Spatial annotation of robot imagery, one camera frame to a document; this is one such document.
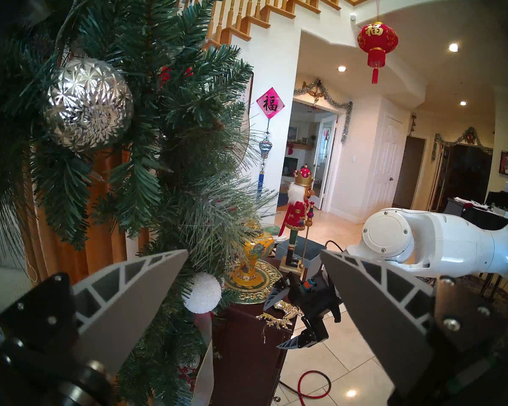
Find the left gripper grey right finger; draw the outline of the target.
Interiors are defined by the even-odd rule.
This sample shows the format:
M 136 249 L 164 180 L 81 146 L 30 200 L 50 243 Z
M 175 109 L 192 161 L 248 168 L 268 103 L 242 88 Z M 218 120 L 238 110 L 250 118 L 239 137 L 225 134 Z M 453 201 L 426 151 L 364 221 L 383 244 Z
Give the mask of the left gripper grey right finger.
M 393 383 L 389 399 L 472 399 L 507 319 L 458 278 L 434 286 L 383 260 L 324 250 L 347 312 Z

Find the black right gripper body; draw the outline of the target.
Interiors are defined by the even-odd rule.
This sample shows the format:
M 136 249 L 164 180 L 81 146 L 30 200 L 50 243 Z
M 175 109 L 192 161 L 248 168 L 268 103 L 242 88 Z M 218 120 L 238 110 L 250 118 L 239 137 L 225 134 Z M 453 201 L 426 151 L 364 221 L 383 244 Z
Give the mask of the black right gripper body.
M 301 320 L 305 329 L 327 331 L 323 318 L 329 312 L 336 314 L 336 322 L 340 322 L 339 306 L 342 300 L 337 296 L 335 285 L 324 269 L 304 282 L 296 274 L 289 273 L 289 282 L 289 302 L 302 311 Z

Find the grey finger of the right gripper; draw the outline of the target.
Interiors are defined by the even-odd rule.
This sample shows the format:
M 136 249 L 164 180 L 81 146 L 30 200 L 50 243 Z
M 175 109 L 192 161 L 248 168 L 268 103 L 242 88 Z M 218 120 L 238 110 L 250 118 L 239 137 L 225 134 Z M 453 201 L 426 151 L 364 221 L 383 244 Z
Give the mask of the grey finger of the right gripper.
M 325 330 L 321 332 L 315 332 L 314 330 L 304 329 L 298 336 L 286 340 L 276 347 L 280 350 L 309 348 L 327 339 L 328 333 Z
M 274 307 L 277 302 L 282 301 L 288 295 L 290 289 L 289 285 L 273 285 L 265 300 L 263 311 L 267 311 Z

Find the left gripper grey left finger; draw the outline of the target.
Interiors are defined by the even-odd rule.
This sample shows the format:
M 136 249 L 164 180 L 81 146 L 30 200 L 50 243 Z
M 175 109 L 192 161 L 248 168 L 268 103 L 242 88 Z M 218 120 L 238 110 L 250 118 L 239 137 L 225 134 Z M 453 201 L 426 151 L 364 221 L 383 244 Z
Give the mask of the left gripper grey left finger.
M 90 360 L 115 375 L 155 317 L 188 257 L 174 250 L 112 264 L 70 283 L 56 273 L 0 314 L 10 365 Z

